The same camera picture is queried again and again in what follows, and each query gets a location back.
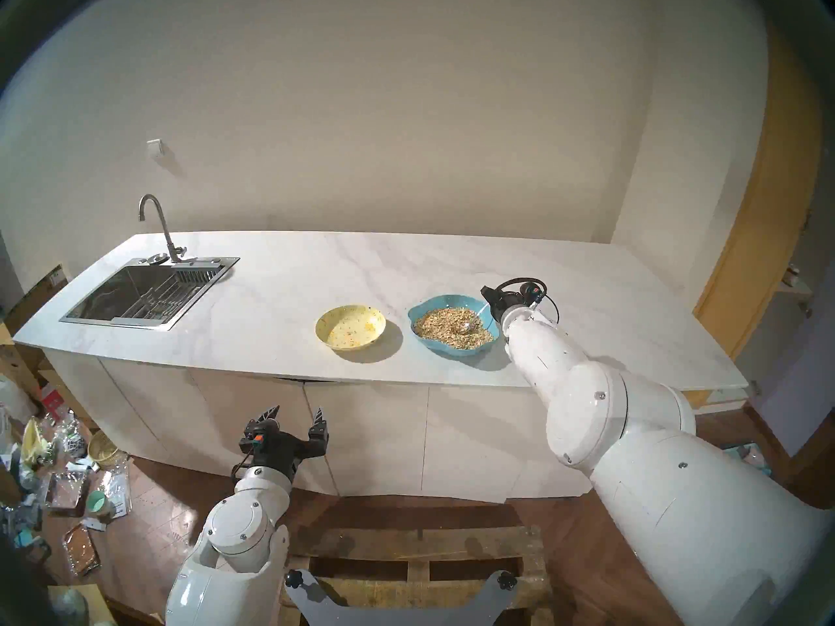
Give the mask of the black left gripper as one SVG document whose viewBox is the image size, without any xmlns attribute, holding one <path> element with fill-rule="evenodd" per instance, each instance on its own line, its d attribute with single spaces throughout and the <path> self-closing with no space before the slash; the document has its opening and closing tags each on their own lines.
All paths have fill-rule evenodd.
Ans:
<svg viewBox="0 0 835 626">
<path fill-rule="evenodd" d="M 280 406 L 274 406 L 250 419 L 239 448 L 243 453 L 239 469 L 262 468 L 277 471 L 293 483 L 304 460 L 325 456 L 328 446 L 327 422 L 321 407 L 303 441 L 280 430 L 277 420 Z"/>
</svg>

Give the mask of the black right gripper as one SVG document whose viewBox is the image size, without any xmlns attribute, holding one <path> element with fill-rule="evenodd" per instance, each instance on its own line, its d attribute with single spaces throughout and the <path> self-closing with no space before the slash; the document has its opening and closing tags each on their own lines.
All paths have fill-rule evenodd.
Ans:
<svg viewBox="0 0 835 626">
<path fill-rule="evenodd" d="M 492 318 L 500 322 L 504 313 L 516 306 L 525 306 L 535 310 L 543 299 L 547 298 L 546 285 L 519 285 L 517 291 L 511 291 L 511 285 L 499 285 L 495 288 L 483 286 L 481 296 L 489 308 Z"/>
</svg>

